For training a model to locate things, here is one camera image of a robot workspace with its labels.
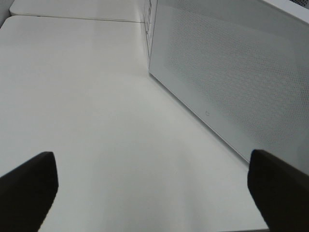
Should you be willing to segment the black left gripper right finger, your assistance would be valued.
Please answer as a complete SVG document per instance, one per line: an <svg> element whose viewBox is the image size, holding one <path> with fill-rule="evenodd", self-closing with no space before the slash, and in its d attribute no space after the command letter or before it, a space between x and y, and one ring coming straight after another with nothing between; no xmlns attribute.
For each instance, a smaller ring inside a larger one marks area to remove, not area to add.
<svg viewBox="0 0 309 232"><path fill-rule="evenodd" d="M251 153L247 186L271 232L309 230L309 177L260 149Z"/></svg>

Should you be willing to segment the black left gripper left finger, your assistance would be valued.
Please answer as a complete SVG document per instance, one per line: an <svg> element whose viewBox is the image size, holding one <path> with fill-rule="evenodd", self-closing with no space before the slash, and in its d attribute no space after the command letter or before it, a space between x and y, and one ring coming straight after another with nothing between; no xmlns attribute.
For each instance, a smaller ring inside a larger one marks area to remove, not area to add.
<svg viewBox="0 0 309 232"><path fill-rule="evenodd" d="M58 191L53 152L42 152L0 178L0 230L37 232Z"/></svg>

